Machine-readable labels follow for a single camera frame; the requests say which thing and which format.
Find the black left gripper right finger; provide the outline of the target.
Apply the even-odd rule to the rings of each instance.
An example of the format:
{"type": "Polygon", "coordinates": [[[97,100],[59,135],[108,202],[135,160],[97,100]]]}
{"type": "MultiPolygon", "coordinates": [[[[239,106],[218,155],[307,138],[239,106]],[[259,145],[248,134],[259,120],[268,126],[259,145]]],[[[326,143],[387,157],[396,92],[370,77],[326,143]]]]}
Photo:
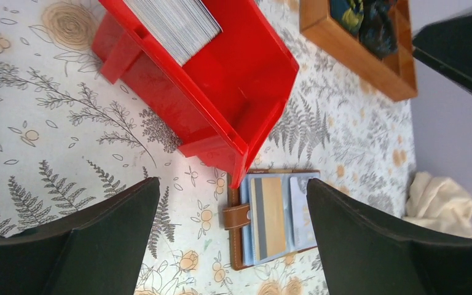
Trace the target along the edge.
{"type": "Polygon", "coordinates": [[[323,181],[307,203],[331,294],[472,294],[472,239],[403,221],[323,181]]]}

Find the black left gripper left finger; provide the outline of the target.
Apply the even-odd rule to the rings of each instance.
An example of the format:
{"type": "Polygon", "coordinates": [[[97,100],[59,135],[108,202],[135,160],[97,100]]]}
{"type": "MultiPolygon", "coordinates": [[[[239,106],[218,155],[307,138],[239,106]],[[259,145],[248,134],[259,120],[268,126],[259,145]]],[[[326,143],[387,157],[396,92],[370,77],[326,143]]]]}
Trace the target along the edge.
{"type": "Polygon", "coordinates": [[[159,204],[158,178],[0,237],[0,294],[133,294],[159,204]]]}

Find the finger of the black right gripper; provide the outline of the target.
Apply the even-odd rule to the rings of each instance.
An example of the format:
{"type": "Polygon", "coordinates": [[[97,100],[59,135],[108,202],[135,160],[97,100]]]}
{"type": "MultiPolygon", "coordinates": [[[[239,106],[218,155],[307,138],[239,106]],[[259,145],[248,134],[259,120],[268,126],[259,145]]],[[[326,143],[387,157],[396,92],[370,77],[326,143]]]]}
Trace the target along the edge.
{"type": "Polygon", "coordinates": [[[472,14],[424,26],[413,56],[472,94],[472,14]]]}

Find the light blue card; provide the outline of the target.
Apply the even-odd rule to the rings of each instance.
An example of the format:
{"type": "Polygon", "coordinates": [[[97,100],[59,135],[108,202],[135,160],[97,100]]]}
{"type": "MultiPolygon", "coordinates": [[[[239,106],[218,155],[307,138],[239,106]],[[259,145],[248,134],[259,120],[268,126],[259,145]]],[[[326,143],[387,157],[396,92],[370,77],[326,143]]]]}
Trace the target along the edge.
{"type": "Polygon", "coordinates": [[[294,246],[304,250],[317,245],[307,203],[307,185],[318,173],[295,173],[289,179],[294,246]]]}

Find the brown leather card holder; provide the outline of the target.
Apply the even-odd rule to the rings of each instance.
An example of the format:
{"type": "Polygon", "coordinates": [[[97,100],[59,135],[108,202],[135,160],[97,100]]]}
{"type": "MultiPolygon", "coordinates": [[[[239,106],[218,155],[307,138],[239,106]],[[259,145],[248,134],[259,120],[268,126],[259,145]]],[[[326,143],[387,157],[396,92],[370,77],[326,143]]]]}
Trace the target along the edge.
{"type": "Polygon", "coordinates": [[[287,250],[284,254],[277,256],[275,259],[281,258],[291,253],[304,252],[315,248],[314,246],[304,250],[295,249],[289,187],[289,179],[293,174],[313,172],[318,173],[320,177],[320,172],[318,170],[254,169],[250,170],[249,173],[243,178],[239,188],[229,190],[227,206],[222,211],[222,220],[225,230],[229,232],[230,263],[234,270],[243,270],[260,265],[255,264],[255,250],[253,246],[252,233],[253,226],[251,224],[252,212],[250,200],[250,180],[253,178],[279,177],[281,179],[283,206],[285,210],[287,250]]]}

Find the orange card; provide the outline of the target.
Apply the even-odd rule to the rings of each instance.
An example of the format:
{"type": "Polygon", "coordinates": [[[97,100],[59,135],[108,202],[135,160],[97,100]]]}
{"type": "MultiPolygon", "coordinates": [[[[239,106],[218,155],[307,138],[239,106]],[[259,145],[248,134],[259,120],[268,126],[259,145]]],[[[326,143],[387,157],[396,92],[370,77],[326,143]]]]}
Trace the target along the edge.
{"type": "Polygon", "coordinates": [[[281,179],[251,179],[250,200],[254,257],[258,265],[275,259],[287,250],[281,179]]]}

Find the red plastic bin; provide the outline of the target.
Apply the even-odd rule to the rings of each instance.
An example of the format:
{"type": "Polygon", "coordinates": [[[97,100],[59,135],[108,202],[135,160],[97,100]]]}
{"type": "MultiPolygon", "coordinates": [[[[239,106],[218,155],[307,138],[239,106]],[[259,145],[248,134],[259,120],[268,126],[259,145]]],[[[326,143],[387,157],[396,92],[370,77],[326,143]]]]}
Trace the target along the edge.
{"type": "Polygon", "coordinates": [[[299,66],[254,1],[205,5],[222,31],[182,66],[123,1],[103,1],[92,49],[103,77],[130,87],[176,133],[184,156],[228,172],[236,187],[281,117],[299,66]]]}

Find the stack of credit cards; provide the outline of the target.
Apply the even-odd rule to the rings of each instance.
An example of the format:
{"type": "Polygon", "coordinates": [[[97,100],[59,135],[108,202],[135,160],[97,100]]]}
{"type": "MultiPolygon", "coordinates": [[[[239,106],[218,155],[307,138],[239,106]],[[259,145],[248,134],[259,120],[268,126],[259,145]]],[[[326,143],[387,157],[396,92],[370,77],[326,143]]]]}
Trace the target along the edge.
{"type": "Polygon", "coordinates": [[[180,66],[222,32],[221,25],[202,1],[131,0],[124,3],[180,66]]]}

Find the wooden compartment tray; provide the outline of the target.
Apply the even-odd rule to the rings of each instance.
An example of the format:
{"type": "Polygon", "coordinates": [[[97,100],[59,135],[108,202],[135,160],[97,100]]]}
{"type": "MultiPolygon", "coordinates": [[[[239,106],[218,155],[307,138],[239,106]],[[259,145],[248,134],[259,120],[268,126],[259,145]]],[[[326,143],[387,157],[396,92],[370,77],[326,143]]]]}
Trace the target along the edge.
{"type": "Polygon", "coordinates": [[[299,2],[300,32],[308,40],[393,101],[408,100],[418,94],[409,2],[397,1],[388,16],[398,50],[380,58],[332,18],[330,1],[299,2]]]}

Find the beige crumpled cloth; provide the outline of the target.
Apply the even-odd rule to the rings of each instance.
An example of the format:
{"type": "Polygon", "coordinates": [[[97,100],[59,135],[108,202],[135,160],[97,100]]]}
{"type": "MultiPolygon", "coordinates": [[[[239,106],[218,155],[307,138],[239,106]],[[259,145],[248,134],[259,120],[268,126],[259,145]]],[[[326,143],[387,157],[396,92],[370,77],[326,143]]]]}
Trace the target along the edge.
{"type": "Polygon", "coordinates": [[[409,188],[403,220],[415,225],[472,238],[472,196],[452,178],[418,172],[409,188]]]}

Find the dark floral rolled cloth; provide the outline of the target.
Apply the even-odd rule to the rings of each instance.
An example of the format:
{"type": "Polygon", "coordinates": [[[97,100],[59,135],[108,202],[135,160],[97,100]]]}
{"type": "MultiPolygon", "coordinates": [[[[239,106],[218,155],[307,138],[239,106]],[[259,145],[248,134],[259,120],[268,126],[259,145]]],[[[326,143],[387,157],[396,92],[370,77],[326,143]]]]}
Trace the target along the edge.
{"type": "Polygon", "coordinates": [[[362,0],[330,0],[330,14],[352,36],[357,36],[364,19],[362,0]]]}

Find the floral patterned table mat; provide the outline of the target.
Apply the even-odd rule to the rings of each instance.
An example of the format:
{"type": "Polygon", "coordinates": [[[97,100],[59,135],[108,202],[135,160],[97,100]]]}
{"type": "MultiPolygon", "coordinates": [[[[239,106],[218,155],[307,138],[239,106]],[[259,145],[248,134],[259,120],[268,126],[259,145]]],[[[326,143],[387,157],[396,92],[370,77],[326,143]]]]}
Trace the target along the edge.
{"type": "MultiPolygon", "coordinates": [[[[304,38],[297,1],[258,1],[300,70],[253,168],[304,168],[402,216],[415,169],[408,101],[394,103],[304,38]]],[[[317,250],[235,271],[221,224],[228,176],[123,82],[98,73],[97,1],[0,1],[0,235],[86,208],[148,176],[162,199],[136,294],[327,294],[317,250]]]]}

